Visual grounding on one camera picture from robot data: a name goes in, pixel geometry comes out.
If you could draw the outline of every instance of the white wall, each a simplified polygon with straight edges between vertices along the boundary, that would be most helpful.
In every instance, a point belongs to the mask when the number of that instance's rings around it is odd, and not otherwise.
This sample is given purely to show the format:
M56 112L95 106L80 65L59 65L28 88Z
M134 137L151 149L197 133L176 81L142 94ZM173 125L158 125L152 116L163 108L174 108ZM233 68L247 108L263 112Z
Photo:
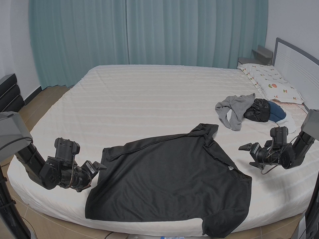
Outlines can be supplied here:
M39 86L29 34L29 0L0 0L0 78L15 73L26 99Z
M319 0L268 0L265 47L279 37L319 59Z

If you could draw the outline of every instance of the mattress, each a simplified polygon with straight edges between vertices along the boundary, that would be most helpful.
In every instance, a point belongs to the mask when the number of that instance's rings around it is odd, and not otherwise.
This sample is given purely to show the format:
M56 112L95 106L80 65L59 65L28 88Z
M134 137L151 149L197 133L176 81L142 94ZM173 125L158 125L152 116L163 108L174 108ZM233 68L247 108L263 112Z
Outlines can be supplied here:
M44 159L54 156L54 140L63 137L80 144L76 161L100 161L102 149L141 138L188 133L199 123L218 124L215 140L239 170L251 176L249 213L236 231L250 229L302 213L310 201L318 173L319 144L316 141L301 166L277 167L266 175L249 165L248 152L238 147L270 140L274 122L243 120L240 131L226 128L215 112L217 102L230 95L260 95L241 70L161 66L111 65L91 69L66 92L31 131ZM285 104L298 130L306 113L295 104ZM289 134L290 141L298 132ZM84 226L115 232L153 236L201 236L200 218L165 222L95 221L85 218L90 189L77 193L56 187L46 190L26 176L14 157L8 169L14 190L32 208L47 215ZM97 184L95 177L92 185Z

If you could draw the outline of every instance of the pile of clothes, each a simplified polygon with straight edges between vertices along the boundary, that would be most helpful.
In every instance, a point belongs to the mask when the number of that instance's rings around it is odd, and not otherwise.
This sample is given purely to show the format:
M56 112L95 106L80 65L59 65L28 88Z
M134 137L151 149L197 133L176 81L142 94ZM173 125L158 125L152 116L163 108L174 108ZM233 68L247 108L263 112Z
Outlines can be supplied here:
M215 106L221 122L234 131L241 129L243 118L256 122L273 121L278 126L286 126L289 133L296 131L296 124L291 114L275 102L255 98L255 94L248 96L228 96Z

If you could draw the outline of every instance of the floral pillow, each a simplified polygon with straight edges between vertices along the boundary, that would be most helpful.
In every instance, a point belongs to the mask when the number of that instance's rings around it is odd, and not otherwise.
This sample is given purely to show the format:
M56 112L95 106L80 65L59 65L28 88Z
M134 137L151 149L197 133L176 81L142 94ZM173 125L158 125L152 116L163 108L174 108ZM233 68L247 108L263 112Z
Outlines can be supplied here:
M273 66L243 64L238 68L247 75L266 100L274 99L283 103L303 103L304 100L300 93L289 82L286 82Z

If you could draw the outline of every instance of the teal curtain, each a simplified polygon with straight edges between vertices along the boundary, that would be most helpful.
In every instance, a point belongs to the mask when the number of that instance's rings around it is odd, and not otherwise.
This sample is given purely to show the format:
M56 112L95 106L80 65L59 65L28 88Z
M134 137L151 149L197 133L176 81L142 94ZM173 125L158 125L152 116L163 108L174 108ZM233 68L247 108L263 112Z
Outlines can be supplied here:
M125 0L30 0L34 61L44 89L76 84L91 68L128 64Z
M97 65L236 68L265 45L268 0L30 0L42 88Z

